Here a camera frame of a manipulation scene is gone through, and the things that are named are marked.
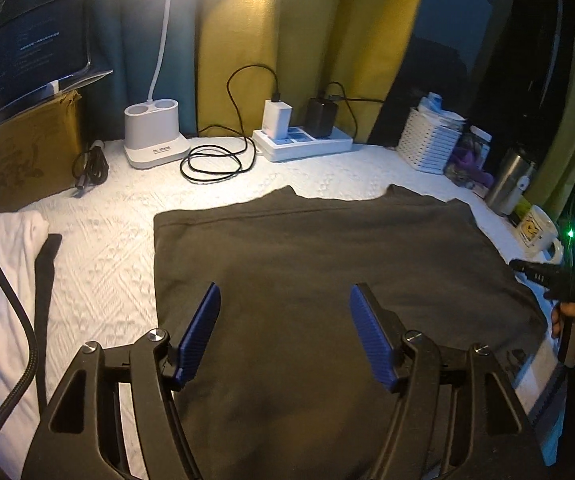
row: white mug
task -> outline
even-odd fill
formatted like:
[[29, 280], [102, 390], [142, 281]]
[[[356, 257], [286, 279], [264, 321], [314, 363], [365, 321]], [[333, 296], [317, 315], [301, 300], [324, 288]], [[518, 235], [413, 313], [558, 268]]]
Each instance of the white mug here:
[[525, 245], [525, 252], [536, 255], [547, 251], [554, 244], [555, 253], [550, 263], [560, 264], [563, 260], [563, 244], [558, 239], [558, 229], [548, 215], [537, 205], [522, 219], [517, 227], [519, 240]]

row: white basket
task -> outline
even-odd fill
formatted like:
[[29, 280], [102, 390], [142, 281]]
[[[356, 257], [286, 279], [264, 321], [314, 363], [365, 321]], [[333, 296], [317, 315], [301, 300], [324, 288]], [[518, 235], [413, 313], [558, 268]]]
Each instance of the white basket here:
[[396, 151], [415, 170], [442, 174], [460, 137], [461, 132], [433, 123], [411, 108]]

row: dark gray t-shirt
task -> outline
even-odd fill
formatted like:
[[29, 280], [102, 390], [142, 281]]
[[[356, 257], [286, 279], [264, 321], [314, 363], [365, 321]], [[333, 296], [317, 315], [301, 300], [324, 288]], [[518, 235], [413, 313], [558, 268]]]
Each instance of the dark gray t-shirt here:
[[174, 332], [197, 286], [221, 287], [202, 365], [177, 399], [208, 480], [339, 480], [369, 469], [395, 396], [373, 379], [352, 324], [355, 283], [439, 345], [488, 344], [511, 379], [547, 330], [467, 204], [402, 187], [358, 202], [284, 188], [169, 211], [155, 217], [154, 238], [162, 327]]

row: mattress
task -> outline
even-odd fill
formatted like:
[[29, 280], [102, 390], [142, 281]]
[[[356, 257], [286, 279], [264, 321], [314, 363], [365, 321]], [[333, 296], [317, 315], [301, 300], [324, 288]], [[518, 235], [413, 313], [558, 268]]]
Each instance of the mattress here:
[[[240, 139], [216, 139], [231, 149]], [[193, 139], [193, 146], [215, 139]], [[501, 256], [526, 258], [512, 227], [490, 211], [469, 190], [443, 175], [420, 173], [396, 152], [381, 146], [356, 145], [352, 151], [303, 160], [272, 163], [262, 156], [249, 173], [210, 185], [191, 184], [177, 163], [150, 170], [130, 167], [122, 141], [106, 143], [109, 178], [78, 196], [68, 190], [28, 206], [49, 222], [50, 232], [63, 236], [55, 260], [56, 278], [49, 313], [46, 355], [48, 399], [85, 341], [105, 348], [130, 344], [156, 326], [154, 299], [154, 231], [157, 213], [172, 209], [206, 209], [241, 203], [292, 186], [306, 198], [366, 200], [381, 196], [389, 184], [440, 200], [458, 199], [470, 205], [480, 229]], [[223, 170], [226, 160], [204, 160], [206, 169]], [[542, 289], [531, 285], [549, 320], [551, 305]], [[526, 412], [541, 397], [556, 366], [553, 341], [543, 334], [541, 348], [526, 365], [516, 385]], [[125, 445], [132, 474], [146, 478], [129, 387], [122, 385]]]

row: handheld controller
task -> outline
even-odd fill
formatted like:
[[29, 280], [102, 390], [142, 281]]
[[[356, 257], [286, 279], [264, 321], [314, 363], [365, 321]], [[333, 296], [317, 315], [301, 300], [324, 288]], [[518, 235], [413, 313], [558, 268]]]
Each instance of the handheld controller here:
[[[550, 297], [562, 303], [575, 303], [575, 223], [567, 233], [562, 266], [512, 260], [509, 266], [523, 272], [531, 282], [548, 288]], [[559, 361], [572, 368], [575, 365], [575, 319], [561, 315]]]

